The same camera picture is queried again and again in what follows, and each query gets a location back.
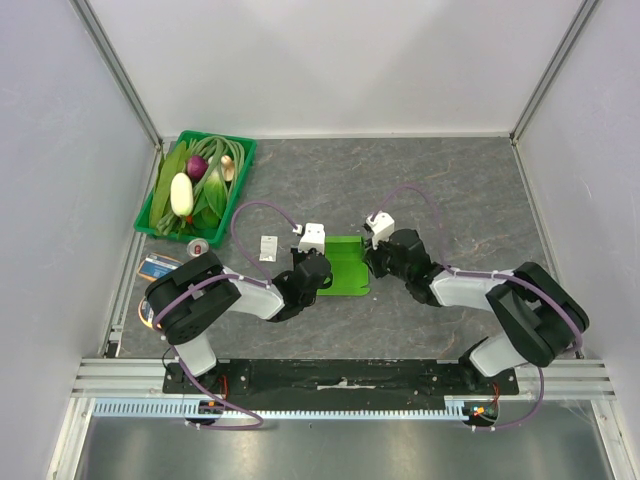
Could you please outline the green paper box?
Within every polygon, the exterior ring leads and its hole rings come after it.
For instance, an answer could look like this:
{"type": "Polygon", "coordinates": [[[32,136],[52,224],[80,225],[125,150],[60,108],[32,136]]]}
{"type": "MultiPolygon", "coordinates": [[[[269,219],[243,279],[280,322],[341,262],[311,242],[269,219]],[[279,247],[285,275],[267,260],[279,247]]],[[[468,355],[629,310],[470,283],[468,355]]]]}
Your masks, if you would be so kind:
{"type": "Polygon", "coordinates": [[[328,236],[325,255],[331,264],[332,285],[318,291],[319,296],[362,297],[370,292],[369,270],[363,262],[361,236],[328,236]]]}

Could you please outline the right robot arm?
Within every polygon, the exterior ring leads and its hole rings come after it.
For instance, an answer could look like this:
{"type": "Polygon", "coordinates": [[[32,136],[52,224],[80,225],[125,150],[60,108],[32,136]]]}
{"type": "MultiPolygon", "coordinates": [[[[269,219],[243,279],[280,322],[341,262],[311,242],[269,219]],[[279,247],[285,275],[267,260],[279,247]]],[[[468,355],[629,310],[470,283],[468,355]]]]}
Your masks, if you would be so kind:
{"type": "Polygon", "coordinates": [[[458,360],[457,377],[465,391],[481,393],[509,369],[527,363],[544,368],[560,354],[581,348],[589,317],[539,264],[462,271],[433,261],[415,230],[365,230],[363,261],[374,277],[403,281],[420,304],[483,310],[497,318],[502,332],[480,340],[458,360]]]}

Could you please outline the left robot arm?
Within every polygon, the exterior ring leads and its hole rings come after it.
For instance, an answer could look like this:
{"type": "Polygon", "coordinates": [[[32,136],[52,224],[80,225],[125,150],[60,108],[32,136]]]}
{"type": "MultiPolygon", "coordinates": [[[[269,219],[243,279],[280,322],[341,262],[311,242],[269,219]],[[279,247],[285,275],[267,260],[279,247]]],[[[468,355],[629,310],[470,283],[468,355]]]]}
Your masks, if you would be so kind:
{"type": "Polygon", "coordinates": [[[220,378],[206,336],[215,320],[235,312],[284,322],[312,306],[318,292],[332,283],[331,264],[316,250],[295,251],[293,268],[271,281],[241,275],[208,251],[152,282],[145,299],[153,312],[152,328],[187,367],[185,382],[198,393],[208,393],[220,378]]]}

